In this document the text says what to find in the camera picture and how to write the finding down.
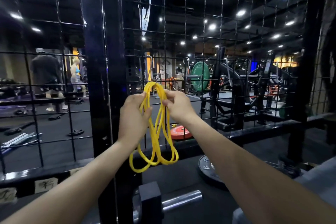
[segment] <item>hand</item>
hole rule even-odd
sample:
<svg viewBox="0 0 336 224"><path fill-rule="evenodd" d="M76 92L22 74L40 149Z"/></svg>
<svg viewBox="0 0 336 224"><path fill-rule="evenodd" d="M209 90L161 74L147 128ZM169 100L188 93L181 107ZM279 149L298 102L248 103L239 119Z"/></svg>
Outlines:
<svg viewBox="0 0 336 224"><path fill-rule="evenodd" d="M188 122L194 117L198 117L194 108L191 105L190 99L181 91L166 90L167 100L163 100L164 106L168 107L170 116L181 123L183 126L187 126Z"/></svg>
<svg viewBox="0 0 336 224"><path fill-rule="evenodd" d="M145 135L148 127L152 108L148 108L144 114L139 107L146 97L146 93L130 95L120 109L120 122L118 141L126 142L127 145L136 148L140 139Z"/></svg>

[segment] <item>white cap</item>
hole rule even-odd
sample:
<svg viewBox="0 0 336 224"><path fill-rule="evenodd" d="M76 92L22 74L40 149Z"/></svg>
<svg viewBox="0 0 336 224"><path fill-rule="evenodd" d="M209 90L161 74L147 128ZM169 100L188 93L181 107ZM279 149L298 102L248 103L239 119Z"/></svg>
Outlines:
<svg viewBox="0 0 336 224"><path fill-rule="evenodd" d="M36 48L37 53L45 53L43 48Z"/></svg>

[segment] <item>person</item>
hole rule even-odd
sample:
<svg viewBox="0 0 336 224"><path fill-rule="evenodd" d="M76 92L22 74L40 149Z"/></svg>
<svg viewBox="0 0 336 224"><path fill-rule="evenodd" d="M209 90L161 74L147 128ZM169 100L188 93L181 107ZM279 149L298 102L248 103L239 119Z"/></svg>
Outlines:
<svg viewBox="0 0 336 224"><path fill-rule="evenodd" d="M83 83L83 81L81 80L81 76L79 74L79 68L78 65L80 64L79 58L78 57L74 57L72 60L72 65L70 68L71 71L71 83ZM86 97L86 87L84 85L80 85L81 90L83 92L83 98ZM77 91L77 85L73 85L73 91L76 92Z"/></svg>
<svg viewBox="0 0 336 224"><path fill-rule="evenodd" d="M56 92L59 98L64 98L62 93L63 87L59 85L61 83L60 73L62 68L57 58L52 55L45 55L46 52L43 48L36 48L36 52L39 55L32 59L31 70L34 79L38 84L41 84L40 90L45 92L46 98L51 98L53 92ZM68 106L63 102L62 110L66 110L67 108ZM47 111L54 111L53 104L49 104Z"/></svg>
<svg viewBox="0 0 336 224"><path fill-rule="evenodd" d="M193 134L251 222L335 223L336 209L211 128L183 92L166 90L166 95L170 116ZM110 148L2 224L80 223L145 134L151 110L140 113L144 98L142 93L126 99L118 140Z"/></svg>

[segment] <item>woman in blue sports bra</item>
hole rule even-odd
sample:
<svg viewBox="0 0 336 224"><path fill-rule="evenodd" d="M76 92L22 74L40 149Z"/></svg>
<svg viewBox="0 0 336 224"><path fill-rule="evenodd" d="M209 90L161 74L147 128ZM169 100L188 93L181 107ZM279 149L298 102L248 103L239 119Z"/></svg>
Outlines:
<svg viewBox="0 0 336 224"><path fill-rule="evenodd" d="M79 58L78 57L74 57L72 60L72 65L71 65L71 83L83 83L81 81L81 77L79 74L79 68L78 65L80 63ZM73 85L73 91L76 92L81 90L83 92L83 97L86 97L86 87L84 85Z"/></svg>

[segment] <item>dark t-shirt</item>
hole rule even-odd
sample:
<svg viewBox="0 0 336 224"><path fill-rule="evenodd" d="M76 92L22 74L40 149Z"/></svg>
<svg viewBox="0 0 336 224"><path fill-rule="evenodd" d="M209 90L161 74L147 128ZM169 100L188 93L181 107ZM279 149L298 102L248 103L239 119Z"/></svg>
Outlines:
<svg viewBox="0 0 336 224"><path fill-rule="evenodd" d="M38 84L47 84L53 80L60 81L61 65L53 56L39 55L33 58L31 70Z"/></svg>

